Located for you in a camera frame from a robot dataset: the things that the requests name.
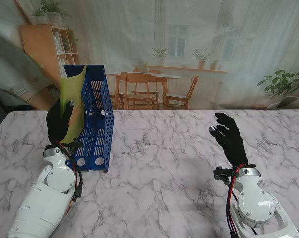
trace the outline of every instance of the window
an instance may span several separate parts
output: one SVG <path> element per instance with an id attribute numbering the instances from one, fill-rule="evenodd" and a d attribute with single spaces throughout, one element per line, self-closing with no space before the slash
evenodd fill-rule
<path id="1" fill-rule="evenodd" d="M 188 26 L 168 27 L 168 50 L 171 56 L 184 56 L 185 41 L 188 36 Z"/>
<path id="2" fill-rule="evenodd" d="M 235 50 L 237 41 L 239 39 L 239 35 L 241 33 L 241 29 L 229 27 L 226 35 L 225 35 L 225 42 L 223 48 L 223 60 L 229 61 L 233 55 Z"/>

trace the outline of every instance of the window sill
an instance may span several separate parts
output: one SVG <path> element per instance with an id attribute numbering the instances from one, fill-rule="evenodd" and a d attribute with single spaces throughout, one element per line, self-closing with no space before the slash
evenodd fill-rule
<path id="1" fill-rule="evenodd" d="M 173 70 L 182 70 L 182 71 L 196 71 L 196 72 L 207 72 L 207 73 L 228 73 L 226 71 L 217 71 L 209 69 L 197 69 L 197 68 L 182 68 L 182 67 L 165 67 L 165 66 L 148 66 L 152 69 L 173 69 Z"/>

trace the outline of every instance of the white robotic arm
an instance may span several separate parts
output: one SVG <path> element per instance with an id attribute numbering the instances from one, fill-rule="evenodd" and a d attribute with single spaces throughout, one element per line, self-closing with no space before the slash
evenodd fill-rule
<path id="1" fill-rule="evenodd" d="M 67 214 L 75 192 L 74 171 L 59 148 L 44 151 L 49 162 L 21 204 L 7 238 L 48 238 Z"/>
<path id="2" fill-rule="evenodd" d="M 237 174 L 234 188 L 239 191 L 237 207 L 230 205 L 232 219 L 242 238 L 299 238 L 299 232 L 275 196 L 259 186 L 263 184 L 256 168 L 242 168 Z M 258 228 L 276 217 L 279 230 L 264 235 L 254 235 L 245 225 Z"/>

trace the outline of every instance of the perforated basket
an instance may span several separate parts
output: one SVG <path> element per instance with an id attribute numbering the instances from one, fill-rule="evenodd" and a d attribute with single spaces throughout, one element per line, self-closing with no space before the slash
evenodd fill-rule
<path id="1" fill-rule="evenodd" d="M 68 77 L 78 75 L 84 65 L 64 66 Z M 84 129 L 78 140 L 84 144 L 74 155 L 81 170 L 108 171 L 114 115 L 103 65 L 88 65 L 82 88 L 85 105 Z"/>

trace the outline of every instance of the robotic arm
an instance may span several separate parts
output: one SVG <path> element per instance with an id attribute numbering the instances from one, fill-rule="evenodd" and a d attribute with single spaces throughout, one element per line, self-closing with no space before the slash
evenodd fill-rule
<path id="1" fill-rule="evenodd" d="M 259 187 L 263 184 L 261 174 L 255 168 L 255 164 L 248 164 L 243 139 L 234 120 L 223 113 L 215 115 L 218 118 L 217 122 L 225 127 L 212 126 L 209 132 L 222 146 L 233 166 L 233 169 L 217 167 L 213 171 L 215 180 L 222 180 L 229 186 L 227 220 L 231 237 L 237 238 L 238 230 L 242 238 L 299 238 L 298 230 L 276 197 Z M 230 204 L 233 187 L 239 192 L 236 206 Z M 257 235 L 253 228 L 264 226 L 273 216 L 278 221 L 279 230 Z M 251 227 L 255 234 L 251 234 L 246 226 Z"/>
<path id="2" fill-rule="evenodd" d="M 7 238 L 48 238 L 66 216 L 75 192 L 75 174 L 62 151 L 49 148 L 41 171 L 21 204 Z"/>
<path id="3" fill-rule="evenodd" d="M 82 174 L 69 150 L 79 147 L 77 142 L 64 147 L 74 103 L 69 102 L 60 116 L 60 100 L 48 111 L 46 121 L 51 145 L 46 146 L 44 162 L 37 182 L 31 187 L 19 207 L 7 238 L 48 238 L 70 210 L 72 201 L 82 193 Z M 73 171 L 66 165 L 71 160 Z M 80 182 L 77 184 L 77 172 Z"/>

